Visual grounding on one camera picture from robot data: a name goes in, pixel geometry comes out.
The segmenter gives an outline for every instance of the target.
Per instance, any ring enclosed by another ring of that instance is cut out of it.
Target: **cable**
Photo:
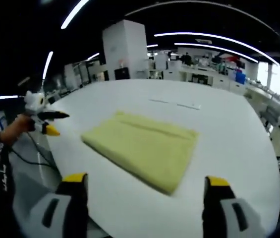
[[[17,153],[12,147],[10,147],[11,151],[16,154],[22,161],[30,164],[30,165],[44,165],[44,166],[47,166],[47,167],[50,167],[51,169],[55,170],[56,172],[58,172],[58,169],[55,167],[55,166],[52,166],[52,165],[49,165],[49,164],[45,164],[45,163],[37,163],[37,162],[31,162],[31,161],[28,161],[26,159],[24,159],[19,153]]]
[[[49,163],[50,166],[53,166],[52,163],[46,159],[46,157],[43,155],[43,153],[41,152],[40,148],[37,146],[36,141],[34,140],[34,138],[30,135],[30,133],[27,132],[27,135],[31,138],[36,150],[40,153],[40,155],[46,160],[47,163]]]

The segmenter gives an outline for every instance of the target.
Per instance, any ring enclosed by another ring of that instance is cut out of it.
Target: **person's arm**
[[[9,146],[18,139],[23,132],[28,132],[31,126],[31,118],[20,114],[14,122],[0,132],[0,140]]]

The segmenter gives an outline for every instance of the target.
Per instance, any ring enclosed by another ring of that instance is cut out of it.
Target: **folded towel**
[[[123,112],[81,135],[85,144],[165,193],[177,188],[197,137],[193,130]]]

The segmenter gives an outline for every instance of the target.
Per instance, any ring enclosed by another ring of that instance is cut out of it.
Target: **black ceiling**
[[[154,4],[153,0],[90,0],[61,30],[63,21],[79,0],[36,0],[0,2],[0,83],[14,87],[26,76],[42,74],[49,51],[54,51],[48,75],[67,63],[85,60],[102,52],[102,30],[128,19],[146,27],[148,44],[161,48],[175,42],[194,43],[196,37],[154,34],[191,31],[218,34],[250,44],[264,52],[280,52],[280,40],[275,32],[256,20],[231,9],[211,4],[176,3],[146,9],[125,17],[129,12]],[[270,1],[216,2],[231,4],[280,30],[280,2]],[[253,51],[227,41],[212,39],[213,45],[251,55]]]

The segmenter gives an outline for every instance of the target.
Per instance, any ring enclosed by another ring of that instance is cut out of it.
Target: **round table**
[[[54,122],[61,135],[48,137],[57,167],[62,176],[89,174],[89,215],[112,237],[202,237],[208,175],[230,183],[235,195],[260,215],[266,234],[275,228],[280,210],[278,163],[268,134],[244,97],[194,83],[131,79],[88,85],[52,108],[70,114]],[[83,132],[118,110],[200,133],[191,162],[171,196],[81,142]]]

